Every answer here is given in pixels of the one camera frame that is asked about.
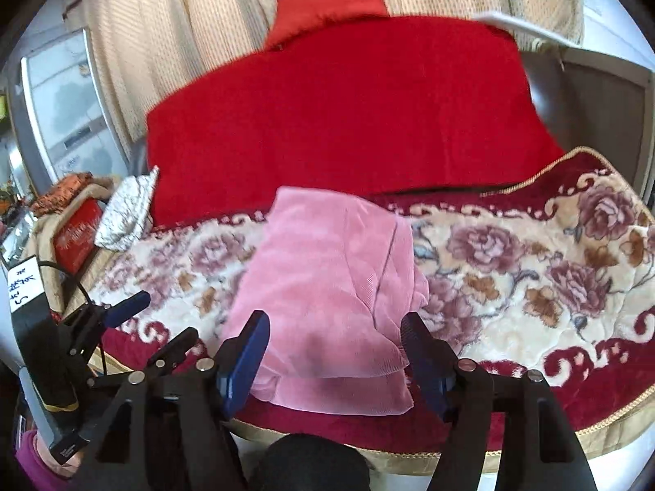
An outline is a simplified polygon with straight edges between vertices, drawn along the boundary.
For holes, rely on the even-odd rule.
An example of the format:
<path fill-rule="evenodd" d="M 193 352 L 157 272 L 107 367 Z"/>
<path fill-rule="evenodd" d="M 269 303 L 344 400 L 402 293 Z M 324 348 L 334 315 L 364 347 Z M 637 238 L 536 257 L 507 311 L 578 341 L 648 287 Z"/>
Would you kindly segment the purple sleeved left forearm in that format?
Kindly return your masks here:
<path fill-rule="evenodd" d="M 64 491 L 69 480 L 53 472 L 36 451 L 36 430 L 22 433 L 16 458 L 23 472 L 38 491 Z"/>

